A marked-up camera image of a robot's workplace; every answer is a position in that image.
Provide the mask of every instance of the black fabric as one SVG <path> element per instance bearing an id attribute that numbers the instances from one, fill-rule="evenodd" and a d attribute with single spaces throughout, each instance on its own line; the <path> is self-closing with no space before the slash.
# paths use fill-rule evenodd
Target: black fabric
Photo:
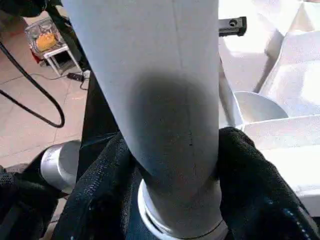
<path id="1" fill-rule="evenodd" d="M 0 239 L 38 240 L 58 200 L 44 186 L 21 180 L 18 173 L 0 174 Z"/>
<path id="2" fill-rule="evenodd" d="M 236 240 L 318 240 L 304 205 L 242 131 L 219 132 L 223 219 Z"/>
<path id="3" fill-rule="evenodd" d="M 141 176 L 134 169 L 119 133 L 80 178 L 52 239 L 155 240 L 139 215 Z M 220 130 L 217 174 L 220 210 L 230 230 L 226 239 L 320 239 L 303 204 L 243 132 Z"/>
<path id="4" fill-rule="evenodd" d="M 135 162 L 119 133 L 77 182 L 52 239 L 125 239 Z"/>

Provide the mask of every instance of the metal cylinder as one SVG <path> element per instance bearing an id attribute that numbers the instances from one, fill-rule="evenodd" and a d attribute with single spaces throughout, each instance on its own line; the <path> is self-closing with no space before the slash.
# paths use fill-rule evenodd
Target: metal cylinder
<path id="1" fill-rule="evenodd" d="M 142 166 L 149 214 L 178 238 L 213 230 L 221 221 L 220 187 L 212 177 L 218 155 L 218 0 L 62 3 Z"/>

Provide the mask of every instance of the black cable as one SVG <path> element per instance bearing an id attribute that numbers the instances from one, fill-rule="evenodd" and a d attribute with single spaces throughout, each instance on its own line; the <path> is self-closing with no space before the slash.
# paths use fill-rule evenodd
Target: black cable
<path id="1" fill-rule="evenodd" d="M 14 59 L 14 57 L 10 54 L 10 52 L 6 49 L 6 47 L 3 45 L 3 43 L 0 41 L 0 49 L 2 50 L 2 52 L 7 56 L 7 58 L 11 61 L 11 63 L 41 92 L 43 93 L 43 95 L 45 95 L 51 102 L 52 104 L 55 106 L 55 108 L 57 109 L 57 111 L 59 112 L 60 118 L 61 118 L 61 123 L 60 124 L 56 124 L 48 119 L 46 119 L 45 117 L 41 116 L 40 114 L 32 111 L 31 109 L 29 109 L 28 107 L 24 106 L 23 104 L 21 104 L 20 102 L 18 102 L 17 100 L 15 100 L 13 97 L 11 97 L 10 95 L 8 95 L 6 92 L 4 92 L 3 90 L 0 89 L 0 94 L 2 94 L 3 96 L 5 96 L 6 98 L 8 98 L 10 101 L 12 101 L 13 103 L 17 104 L 20 108 L 26 110 L 28 113 L 34 115 L 35 117 L 41 119 L 42 121 L 46 122 L 47 124 L 55 127 L 55 128 L 62 128 L 65 125 L 65 114 L 61 108 L 61 106 L 59 105 L 59 103 L 42 87 L 40 86 L 39 83 L 37 83 L 24 69 L 23 67 Z"/>
<path id="2" fill-rule="evenodd" d="M 81 90 L 84 90 L 84 91 L 87 91 L 87 90 L 88 90 L 88 88 L 82 87 L 82 86 L 84 85 L 84 83 L 85 83 L 86 80 L 88 80 L 88 79 L 84 79 L 84 80 L 82 81 L 82 83 L 80 84 L 80 89 L 81 89 Z"/>

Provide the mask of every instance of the white styrofoam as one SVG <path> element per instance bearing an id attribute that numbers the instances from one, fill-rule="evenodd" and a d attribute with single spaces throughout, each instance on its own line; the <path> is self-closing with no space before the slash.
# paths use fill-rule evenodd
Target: white styrofoam
<path id="1" fill-rule="evenodd" d="M 300 0 L 220 1 L 220 19 L 247 17 L 244 36 L 219 39 L 224 73 L 234 91 L 259 91 L 301 4 Z"/>
<path id="2" fill-rule="evenodd" d="M 290 117 L 320 114 L 320 31 L 287 34 L 260 94 Z"/>
<path id="3" fill-rule="evenodd" d="M 255 122 L 244 132 L 259 150 L 320 145 L 320 115 Z"/>

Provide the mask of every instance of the silver metal pipe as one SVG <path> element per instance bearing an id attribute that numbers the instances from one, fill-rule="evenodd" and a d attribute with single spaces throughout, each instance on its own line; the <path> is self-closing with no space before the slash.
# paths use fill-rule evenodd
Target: silver metal pipe
<path id="1" fill-rule="evenodd" d="M 62 3 L 144 168 L 150 214 L 175 237 L 211 231 L 221 221 L 220 188 L 211 178 L 218 154 L 218 0 Z"/>

